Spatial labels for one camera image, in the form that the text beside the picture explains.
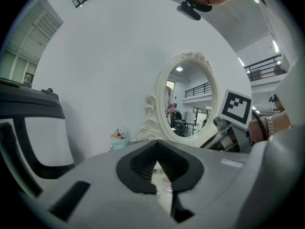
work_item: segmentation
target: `wristwatch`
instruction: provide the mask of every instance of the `wristwatch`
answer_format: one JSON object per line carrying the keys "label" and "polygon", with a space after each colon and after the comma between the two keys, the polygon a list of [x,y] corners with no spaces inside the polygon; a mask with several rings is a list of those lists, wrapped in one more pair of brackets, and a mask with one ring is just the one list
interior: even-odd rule
{"label": "wristwatch", "polygon": [[263,116],[263,118],[265,118],[265,120],[267,121],[267,125],[268,125],[268,138],[270,138],[270,136],[272,136],[274,134],[274,125],[273,125],[273,120],[270,116]]}

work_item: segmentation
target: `cable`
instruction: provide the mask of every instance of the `cable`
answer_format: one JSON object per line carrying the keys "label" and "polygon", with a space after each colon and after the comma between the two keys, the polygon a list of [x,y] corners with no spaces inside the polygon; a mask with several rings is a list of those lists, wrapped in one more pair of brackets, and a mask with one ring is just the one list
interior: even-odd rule
{"label": "cable", "polygon": [[254,110],[252,110],[252,114],[254,115],[255,119],[258,122],[259,127],[262,130],[264,141],[266,141],[267,140],[267,133],[266,133],[266,129],[265,129],[264,125],[263,125],[263,122],[261,121],[261,119],[258,117],[258,115],[256,114],[256,112]]}

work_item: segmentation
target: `white sticker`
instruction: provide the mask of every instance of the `white sticker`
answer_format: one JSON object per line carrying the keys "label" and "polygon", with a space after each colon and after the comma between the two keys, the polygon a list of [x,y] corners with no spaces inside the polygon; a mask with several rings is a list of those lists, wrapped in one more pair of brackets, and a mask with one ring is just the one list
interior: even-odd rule
{"label": "white sticker", "polygon": [[248,128],[253,99],[230,90],[224,95],[218,116],[244,129]]}
{"label": "white sticker", "polygon": [[234,160],[230,160],[230,159],[226,159],[223,158],[220,163],[227,165],[227,166],[232,166],[235,168],[243,168],[244,167],[244,163],[243,162],[239,162],[239,161],[234,161]]}

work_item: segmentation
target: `mirror frame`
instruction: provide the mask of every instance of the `mirror frame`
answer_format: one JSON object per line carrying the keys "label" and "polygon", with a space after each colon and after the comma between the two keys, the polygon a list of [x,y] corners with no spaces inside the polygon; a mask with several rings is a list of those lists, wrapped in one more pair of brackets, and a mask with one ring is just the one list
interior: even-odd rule
{"label": "mirror frame", "polygon": [[[170,72],[173,68],[186,62],[193,62],[199,65],[202,68],[203,73],[207,77],[212,90],[212,110],[210,113],[210,118],[207,120],[207,123],[200,130],[198,135],[193,135],[190,137],[181,137],[176,135],[171,130],[164,114],[163,102],[164,89]],[[216,134],[217,128],[213,124],[213,119],[217,116],[219,104],[221,104],[221,101],[218,99],[219,86],[217,84],[216,77],[209,62],[205,59],[205,56],[201,52],[188,52],[176,56],[170,62],[170,64],[161,71],[158,77],[155,92],[156,95],[150,94],[146,97],[147,105],[145,106],[145,108],[147,110],[147,114],[145,117],[145,121],[138,132],[138,141],[151,141],[161,139],[186,144],[189,146],[200,147],[211,136]]]}

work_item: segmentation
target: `small figurine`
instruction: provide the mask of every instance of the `small figurine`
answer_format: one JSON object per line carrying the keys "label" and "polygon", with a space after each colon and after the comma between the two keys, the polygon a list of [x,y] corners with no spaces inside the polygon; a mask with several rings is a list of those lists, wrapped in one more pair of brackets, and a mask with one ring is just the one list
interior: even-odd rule
{"label": "small figurine", "polygon": [[125,147],[128,144],[128,131],[125,127],[120,127],[111,135],[110,150],[116,150]]}

